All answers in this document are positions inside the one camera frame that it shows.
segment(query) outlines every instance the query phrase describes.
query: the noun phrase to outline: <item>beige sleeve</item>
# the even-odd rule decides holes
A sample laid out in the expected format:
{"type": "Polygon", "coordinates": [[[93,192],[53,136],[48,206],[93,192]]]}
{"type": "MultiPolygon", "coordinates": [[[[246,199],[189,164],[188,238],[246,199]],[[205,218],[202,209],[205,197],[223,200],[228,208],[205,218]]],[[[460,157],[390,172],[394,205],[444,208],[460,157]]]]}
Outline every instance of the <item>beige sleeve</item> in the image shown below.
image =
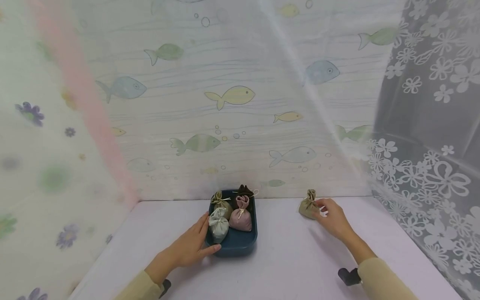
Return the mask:
{"type": "Polygon", "coordinates": [[[358,273],[363,289],[371,300],[418,300],[380,258],[369,258],[362,262],[358,273]]]}
{"type": "Polygon", "coordinates": [[[150,276],[141,271],[130,281],[115,300],[157,300],[163,293],[164,287],[155,284],[150,276]]]}

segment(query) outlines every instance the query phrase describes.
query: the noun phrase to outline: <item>sheer curtain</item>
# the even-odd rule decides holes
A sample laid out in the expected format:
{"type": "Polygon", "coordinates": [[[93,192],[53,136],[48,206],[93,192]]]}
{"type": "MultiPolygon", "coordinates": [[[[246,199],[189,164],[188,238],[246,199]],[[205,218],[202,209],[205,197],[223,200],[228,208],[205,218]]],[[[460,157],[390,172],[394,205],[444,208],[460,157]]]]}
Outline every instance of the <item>sheer curtain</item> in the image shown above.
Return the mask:
{"type": "Polygon", "coordinates": [[[377,107],[378,198],[457,291],[480,299],[480,2],[408,0],[377,107]]]}

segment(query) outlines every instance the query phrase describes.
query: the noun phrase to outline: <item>yellow fish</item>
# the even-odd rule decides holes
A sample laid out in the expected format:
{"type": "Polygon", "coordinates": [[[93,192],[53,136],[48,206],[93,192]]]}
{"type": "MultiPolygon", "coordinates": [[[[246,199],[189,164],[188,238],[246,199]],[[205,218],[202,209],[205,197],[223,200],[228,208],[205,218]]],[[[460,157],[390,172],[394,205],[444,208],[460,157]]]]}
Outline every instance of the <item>yellow fish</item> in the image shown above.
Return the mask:
{"type": "Polygon", "coordinates": [[[61,93],[61,97],[63,100],[65,100],[65,104],[72,110],[77,110],[77,105],[75,104],[75,101],[73,100],[73,95],[67,91],[66,89],[63,90],[61,93]]]}
{"type": "Polygon", "coordinates": [[[237,85],[228,89],[221,97],[211,92],[205,92],[205,96],[210,100],[217,101],[216,108],[221,110],[225,102],[233,105],[249,103],[255,97],[255,93],[245,86],[237,85]]]}
{"type": "Polygon", "coordinates": [[[205,170],[200,170],[200,174],[216,174],[218,173],[218,169],[214,167],[210,167],[205,170]]]}
{"type": "Polygon", "coordinates": [[[116,128],[116,127],[112,127],[112,132],[113,132],[113,135],[115,135],[115,136],[121,136],[121,135],[124,135],[124,134],[127,133],[125,130],[122,130],[122,129],[116,128]]]}
{"type": "Polygon", "coordinates": [[[300,13],[299,8],[292,3],[285,4],[281,9],[280,9],[280,14],[286,18],[293,18],[294,16],[298,15],[300,13]]]}
{"type": "Polygon", "coordinates": [[[295,111],[289,111],[281,115],[275,115],[275,121],[273,121],[273,123],[277,122],[278,120],[284,121],[284,122],[292,122],[292,121],[300,120],[301,118],[303,118],[301,114],[295,111]]]}

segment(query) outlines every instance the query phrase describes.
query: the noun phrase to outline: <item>wall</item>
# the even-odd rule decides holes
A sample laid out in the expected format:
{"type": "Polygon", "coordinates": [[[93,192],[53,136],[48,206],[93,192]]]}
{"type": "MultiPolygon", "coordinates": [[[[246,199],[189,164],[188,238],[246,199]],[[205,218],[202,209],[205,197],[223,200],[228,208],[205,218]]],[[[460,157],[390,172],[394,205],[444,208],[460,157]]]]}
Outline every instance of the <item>wall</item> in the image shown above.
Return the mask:
{"type": "Polygon", "coordinates": [[[353,168],[367,159],[357,141],[373,124],[403,1],[190,2],[72,5],[142,199],[204,199],[241,183],[261,197],[370,194],[353,168]],[[210,99],[221,96],[234,105],[210,99]],[[190,140],[185,152],[173,139],[190,140]]]}
{"type": "Polygon", "coordinates": [[[0,4],[2,299],[66,299],[130,211],[22,1],[0,4]]]}

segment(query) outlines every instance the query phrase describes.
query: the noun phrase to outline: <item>blue tray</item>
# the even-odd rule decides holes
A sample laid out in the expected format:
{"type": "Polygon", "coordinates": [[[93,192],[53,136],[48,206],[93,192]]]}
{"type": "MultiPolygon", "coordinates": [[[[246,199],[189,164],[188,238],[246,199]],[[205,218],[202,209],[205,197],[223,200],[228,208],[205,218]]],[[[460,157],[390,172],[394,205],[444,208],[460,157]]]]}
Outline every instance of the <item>blue tray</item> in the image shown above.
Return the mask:
{"type": "MultiPolygon", "coordinates": [[[[227,202],[232,206],[233,209],[238,208],[235,198],[237,197],[238,190],[224,190],[222,191],[222,198],[229,198],[231,200],[227,200],[227,202]]],[[[213,204],[210,204],[210,208],[208,209],[208,214],[211,215],[213,212],[213,204]]],[[[252,230],[250,232],[240,231],[233,228],[228,229],[227,236],[225,236],[224,240],[220,243],[222,245],[222,249],[217,251],[214,255],[217,257],[238,257],[238,256],[246,256],[249,255],[254,247],[255,241],[257,241],[257,214],[255,211],[255,197],[250,197],[250,203],[247,207],[247,210],[250,212],[252,216],[252,230]]],[[[213,237],[210,230],[207,232],[207,236],[205,238],[205,244],[207,246],[213,245],[213,237]]]]}

